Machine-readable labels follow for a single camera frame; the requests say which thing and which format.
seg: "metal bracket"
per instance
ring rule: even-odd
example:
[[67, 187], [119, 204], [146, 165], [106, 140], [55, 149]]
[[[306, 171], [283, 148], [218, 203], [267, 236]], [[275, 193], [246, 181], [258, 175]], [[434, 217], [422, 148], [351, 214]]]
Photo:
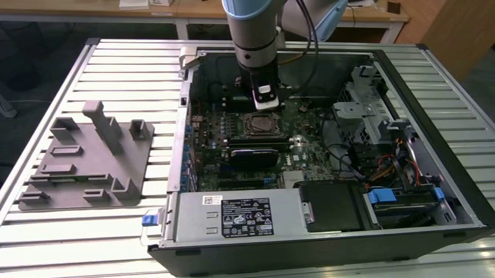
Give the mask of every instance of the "metal bracket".
[[201, 57], [206, 56], [206, 52], [198, 53], [198, 48], [194, 46], [186, 46], [181, 48], [181, 54], [179, 54], [179, 65], [181, 65], [181, 72], [179, 77], [186, 78], [187, 70], [190, 70], [193, 67], [199, 65], [201, 63]]
[[387, 130], [405, 130], [411, 127], [411, 122], [407, 119], [401, 120], [385, 120], [381, 123], [379, 128], [386, 128]]
[[342, 119], [362, 119], [366, 116], [375, 116], [377, 112], [370, 104], [335, 103], [334, 110], [337, 117]]
[[390, 130], [406, 130], [411, 127], [410, 120], [383, 120], [378, 126], [381, 132], [381, 140], [390, 140]]

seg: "red wire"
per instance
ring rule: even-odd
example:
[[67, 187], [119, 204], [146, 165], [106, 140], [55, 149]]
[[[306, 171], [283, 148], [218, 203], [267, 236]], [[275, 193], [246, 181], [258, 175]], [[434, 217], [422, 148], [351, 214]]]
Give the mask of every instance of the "red wire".
[[381, 171], [381, 169], [382, 169], [382, 162], [385, 161], [385, 159], [386, 159], [386, 158], [390, 158], [390, 157], [393, 157], [393, 156], [395, 156], [395, 155], [385, 155], [385, 156], [381, 158], [381, 160], [378, 161], [378, 171]]
[[418, 167], [418, 164], [413, 161], [413, 160], [407, 160], [407, 162], [410, 162], [414, 166], [415, 166], [415, 171], [417, 171], [417, 185], [421, 186], [421, 181], [419, 181], [419, 167]]

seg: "cpu socket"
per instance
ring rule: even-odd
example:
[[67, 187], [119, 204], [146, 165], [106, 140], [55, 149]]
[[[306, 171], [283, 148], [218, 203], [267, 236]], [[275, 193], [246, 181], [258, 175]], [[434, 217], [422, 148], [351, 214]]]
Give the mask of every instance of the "cpu socket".
[[285, 134], [279, 128], [279, 115], [275, 113], [251, 113], [245, 115], [245, 136], [247, 138], [273, 138]]

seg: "blue latch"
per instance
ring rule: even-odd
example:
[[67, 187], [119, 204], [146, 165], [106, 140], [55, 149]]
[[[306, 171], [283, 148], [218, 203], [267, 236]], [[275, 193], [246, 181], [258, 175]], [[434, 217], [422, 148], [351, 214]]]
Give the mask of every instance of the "blue latch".
[[440, 188], [440, 187], [436, 187], [436, 195], [437, 195], [437, 198], [440, 199], [440, 201], [446, 199], [446, 194], [444, 193], [442, 188]]
[[397, 201], [394, 191], [390, 188], [374, 189], [369, 193], [369, 198], [373, 204]]
[[143, 227], [158, 226], [158, 214], [143, 215], [142, 225]]
[[190, 125], [186, 126], [186, 135], [191, 135], [193, 134], [193, 128]]

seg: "motherboard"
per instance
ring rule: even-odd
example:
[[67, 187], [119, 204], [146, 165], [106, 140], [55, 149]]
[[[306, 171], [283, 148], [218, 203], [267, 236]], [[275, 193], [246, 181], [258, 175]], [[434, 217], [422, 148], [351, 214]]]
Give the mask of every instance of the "motherboard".
[[194, 106], [198, 190], [278, 189], [301, 180], [331, 180], [325, 111], [305, 99], [286, 100], [275, 112], [251, 112], [239, 103], [225, 99], [222, 105]]

